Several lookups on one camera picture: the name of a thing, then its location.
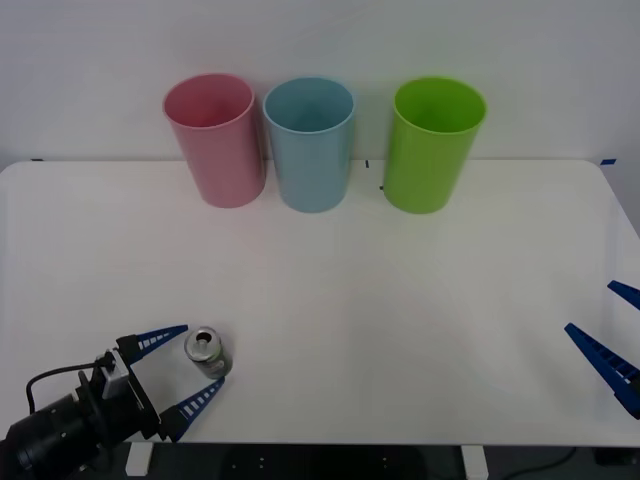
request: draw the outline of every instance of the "floor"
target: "floor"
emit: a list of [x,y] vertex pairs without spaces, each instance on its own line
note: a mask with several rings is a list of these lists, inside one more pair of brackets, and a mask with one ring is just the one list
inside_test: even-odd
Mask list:
[[[247,448],[269,448],[269,455],[276,454],[277,446],[254,446]],[[250,473],[248,471],[235,470],[237,467],[231,465],[227,454],[233,449],[229,445],[203,445],[203,444],[159,444],[156,445],[151,459],[148,480],[217,480],[223,478],[275,478],[267,471]],[[96,473],[85,470],[78,474],[74,480],[119,480],[129,478],[124,472],[129,445],[122,445],[116,451],[116,461],[111,473]],[[424,469],[420,474],[411,475],[389,475],[388,470],[385,476],[379,478],[427,478],[427,479],[464,479],[464,470],[460,451],[455,447],[420,447],[419,455],[422,458]],[[531,466],[553,462],[562,457],[567,452],[567,448],[540,448],[540,447],[487,447],[485,449],[487,464],[489,467],[489,480],[501,480],[507,474]],[[298,454],[291,454],[291,458],[300,458]],[[288,478],[317,478],[316,476],[305,475],[284,475]],[[338,475],[330,474],[327,478],[336,479]],[[377,478],[368,474],[368,479]],[[557,467],[547,472],[538,472],[523,475],[523,479],[529,480],[637,480],[640,478],[639,465],[626,465],[616,467],[602,467],[595,463],[593,451],[588,448],[578,449],[577,454],[565,465]]]

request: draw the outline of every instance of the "table leg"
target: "table leg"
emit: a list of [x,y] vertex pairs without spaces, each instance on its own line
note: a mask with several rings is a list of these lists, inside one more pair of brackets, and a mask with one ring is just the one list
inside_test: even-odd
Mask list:
[[130,477],[146,477],[153,452],[152,442],[132,442],[125,471]]
[[462,461],[467,480],[487,480],[489,469],[482,445],[462,445]]

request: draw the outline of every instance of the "white table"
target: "white table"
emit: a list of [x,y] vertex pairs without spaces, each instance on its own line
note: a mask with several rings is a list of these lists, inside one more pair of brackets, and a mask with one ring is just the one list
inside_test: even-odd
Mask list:
[[[640,446],[563,332],[640,365],[640,241],[597,167],[471,161],[411,215],[354,163],[344,202],[202,202],[181,162],[22,163],[0,175],[0,431],[37,373],[179,323],[227,338],[227,384],[190,442]],[[136,366],[158,411],[208,382],[182,337]],[[35,387],[44,406],[74,374]]]

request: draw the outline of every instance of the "white wall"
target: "white wall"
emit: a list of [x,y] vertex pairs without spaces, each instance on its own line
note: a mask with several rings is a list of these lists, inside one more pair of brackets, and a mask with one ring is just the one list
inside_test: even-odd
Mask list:
[[177,156],[162,97],[207,71],[344,80],[361,158],[445,74],[488,99],[474,156],[640,162],[640,0],[0,0],[0,157]]

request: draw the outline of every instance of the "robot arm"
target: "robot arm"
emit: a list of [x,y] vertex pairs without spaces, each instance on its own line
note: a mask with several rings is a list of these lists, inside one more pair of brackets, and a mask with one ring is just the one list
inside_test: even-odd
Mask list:
[[31,385],[60,372],[47,372],[29,382],[31,414],[13,424],[0,445],[0,480],[61,480],[101,453],[111,464],[113,447],[137,432],[145,439],[158,434],[163,440],[180,440],[224,378],[158,415],[131,365],[187,328],[181,325],[119,338],[117,348],[90,365],[90,380],[80,371],[80,386],[74,393],[38,411],[33,407]]

